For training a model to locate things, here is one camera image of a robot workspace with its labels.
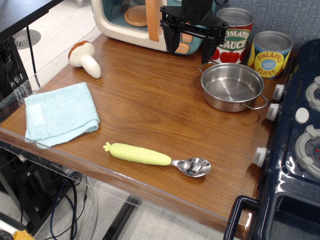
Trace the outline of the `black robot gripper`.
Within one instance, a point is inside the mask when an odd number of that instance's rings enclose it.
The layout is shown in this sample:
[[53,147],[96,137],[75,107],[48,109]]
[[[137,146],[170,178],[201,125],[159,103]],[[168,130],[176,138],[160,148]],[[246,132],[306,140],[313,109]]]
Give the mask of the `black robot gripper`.
[[212,11],[212,0],[183,0],[180,6],[161,6],[166,49],[173,54],[180,44],[180,33],[203,39],[201,63],[208,63],[229,24]]

